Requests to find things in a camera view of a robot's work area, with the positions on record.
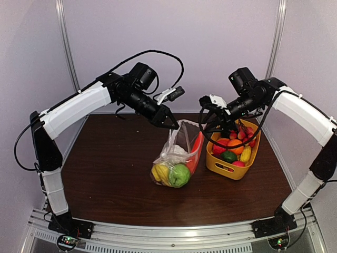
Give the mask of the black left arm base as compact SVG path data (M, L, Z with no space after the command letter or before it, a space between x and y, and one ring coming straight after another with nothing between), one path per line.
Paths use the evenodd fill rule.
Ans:
M91 239L94 224L73 218L52 217L48 229L76 238Z

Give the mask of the clear zip top bag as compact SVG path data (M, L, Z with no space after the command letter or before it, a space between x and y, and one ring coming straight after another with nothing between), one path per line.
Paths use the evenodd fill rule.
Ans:
M153 162L153 182L171 188L185 186L196 171L203 143L204 134L197 122L178 120L178 129L169 130L167 141Z

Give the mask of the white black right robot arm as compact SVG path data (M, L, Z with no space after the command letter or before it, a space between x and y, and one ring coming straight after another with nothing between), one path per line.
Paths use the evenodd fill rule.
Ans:
M233 72L229 80L238 94L236 100L226 103L220 96L209 96L217 125L229 129L249 112L275 109L306 130L322 148L304 179L276 209L270 221L273 232L282 232L290 224L290 216L306 205L335 173L336 121L275 77L258 80L243 67Z

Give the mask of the orange toy carrot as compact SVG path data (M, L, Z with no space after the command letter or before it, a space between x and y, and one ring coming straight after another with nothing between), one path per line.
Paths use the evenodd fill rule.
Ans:
M193 144L193 148L192 148L192 151L191 151L192 156L189 158L189 160L186 164L186 166L188 167L191 175L194 174L194 172L197 168L197 165L199 163L203 143L204 143L204 135L200 131L197 135L196 140L194 141L194 144Z

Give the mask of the green toy apple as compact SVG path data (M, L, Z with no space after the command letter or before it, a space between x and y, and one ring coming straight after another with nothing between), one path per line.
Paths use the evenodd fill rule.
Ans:
M169 172L168 181L172 187L180 188L189 182L190 177L191 173L186 165L176 164Z

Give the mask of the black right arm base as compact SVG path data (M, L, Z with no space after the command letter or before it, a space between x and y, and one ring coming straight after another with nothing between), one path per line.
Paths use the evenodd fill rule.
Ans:
M294 215L288 214L278 206L272 218L256 220L252 224L255 238L268 237L297 228Z

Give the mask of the yellow toy bell pepper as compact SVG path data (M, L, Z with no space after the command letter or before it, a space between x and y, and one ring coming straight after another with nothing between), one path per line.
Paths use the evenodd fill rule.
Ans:
M160 182L166 186L170 186L169 183L169 168L163 164L155 164L151 169L152 175L157 182Z

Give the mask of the white toy cauliflower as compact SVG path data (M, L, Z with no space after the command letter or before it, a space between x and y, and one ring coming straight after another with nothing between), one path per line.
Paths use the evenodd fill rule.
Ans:
M189 153L188 153L187 151L185 151L181 146L175 144L175 145L173 145L173 147L171 148L170 154L171 154L174 158L182 159L183 157L187 156Z

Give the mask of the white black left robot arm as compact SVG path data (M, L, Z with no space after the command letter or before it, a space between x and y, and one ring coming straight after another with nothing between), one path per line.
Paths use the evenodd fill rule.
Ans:
M184 94L184 90L180 86L172 87L154 100L146 90L156 78L157 73L143 63L137 63L124 75L109 71L57 105L41 113L31 114L38 169L51 210L57 216L55 225L64 234L71 234L76 228L76 223L66 215L69 208L61 177L63 156L55 139L78 120L111 103L129 106L156 127L178 129L177 121L164 102L174 101Z

